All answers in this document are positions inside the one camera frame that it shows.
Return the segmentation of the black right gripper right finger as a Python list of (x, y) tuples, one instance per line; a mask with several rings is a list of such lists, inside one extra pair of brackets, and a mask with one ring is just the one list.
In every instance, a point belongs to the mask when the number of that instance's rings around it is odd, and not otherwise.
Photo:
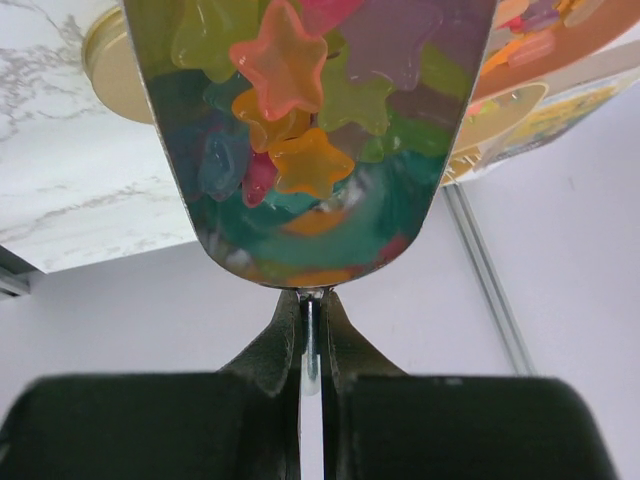
[(410, 375), (320, 304), (328, 479), (614, 479), (590, 409), (546, 377)]

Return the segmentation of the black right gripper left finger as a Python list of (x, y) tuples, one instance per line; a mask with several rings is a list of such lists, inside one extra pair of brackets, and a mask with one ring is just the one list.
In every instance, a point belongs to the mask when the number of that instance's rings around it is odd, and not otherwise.
[(5, 479), (297, 479), (301, 313), (217, 371), (43, 377), (1, 426)]

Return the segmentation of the silver metal scoop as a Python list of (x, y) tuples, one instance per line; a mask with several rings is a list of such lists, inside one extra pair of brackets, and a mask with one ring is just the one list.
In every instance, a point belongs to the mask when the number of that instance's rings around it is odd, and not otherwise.
[(207, 255), (303, 304), (417, 237), (462, 131), (494, 1), (126, 1), (136, 65)]

